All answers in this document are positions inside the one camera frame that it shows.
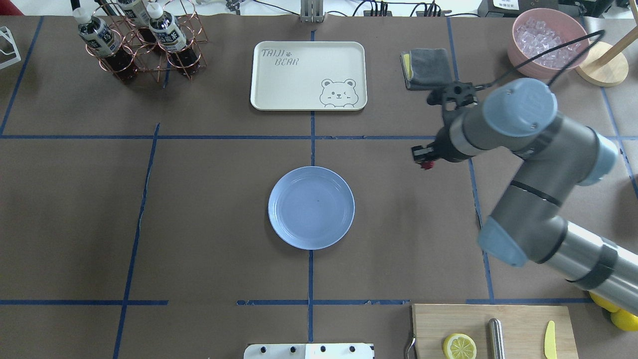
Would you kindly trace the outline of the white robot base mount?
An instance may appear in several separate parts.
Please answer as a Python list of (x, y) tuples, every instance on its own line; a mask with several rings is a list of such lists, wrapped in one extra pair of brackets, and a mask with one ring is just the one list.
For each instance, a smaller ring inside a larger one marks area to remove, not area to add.
[(374, 359), (367, 343), (299, 343), (249, 345), (244, 359)]

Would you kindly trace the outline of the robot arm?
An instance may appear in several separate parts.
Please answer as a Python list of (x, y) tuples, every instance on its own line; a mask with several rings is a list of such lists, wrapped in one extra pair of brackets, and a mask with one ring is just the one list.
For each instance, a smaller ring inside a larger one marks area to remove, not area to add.
[(476, 100), (471, 83), (451, 82), (429, 93), (444, 127), (413, 161), (462, 162), (504, 147), (522, 159), (477, 242), (513, 267), (547, 264), (585, 291), (637, 313), (637, 255), (559, 216), (576, 186), (597, 184), (615, 166), (618, 147), (558, 111), (556, 96), (537, 79), (516, 79)]

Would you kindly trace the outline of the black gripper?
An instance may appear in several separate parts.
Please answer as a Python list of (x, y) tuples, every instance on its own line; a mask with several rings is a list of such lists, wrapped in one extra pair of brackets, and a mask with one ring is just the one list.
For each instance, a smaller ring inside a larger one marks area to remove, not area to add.
[(417, 164), (434, 162), (440, 159), (444, 159), (447, 162), (464, 162), (471, 158), (471, 156), (461, 153), (453, 145), (449, 127), (442, 127), (437, 132), (435, 140), (429, 146), (413, 146), (411, 151), (413, 161)]

